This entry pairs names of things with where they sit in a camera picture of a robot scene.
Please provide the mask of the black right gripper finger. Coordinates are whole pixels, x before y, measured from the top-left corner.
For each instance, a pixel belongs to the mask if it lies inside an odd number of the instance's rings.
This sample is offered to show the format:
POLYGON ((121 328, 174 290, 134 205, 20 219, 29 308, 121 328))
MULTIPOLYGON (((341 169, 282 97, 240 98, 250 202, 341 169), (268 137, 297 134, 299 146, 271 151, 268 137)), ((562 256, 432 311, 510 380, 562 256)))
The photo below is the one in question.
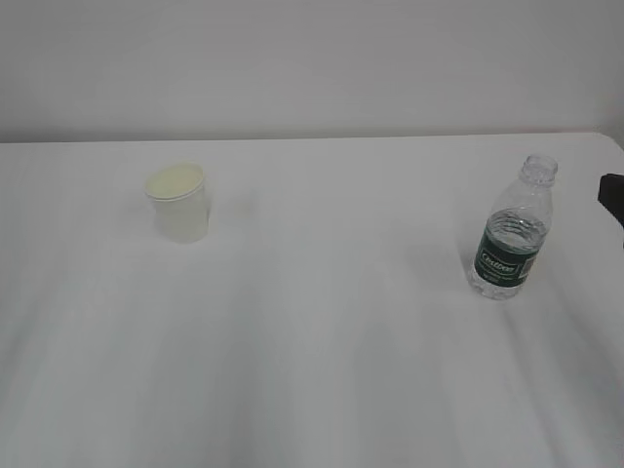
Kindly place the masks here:
POLYGON ((601 177, 599 202, 624 227, 624 175, 605 174, 601 177))

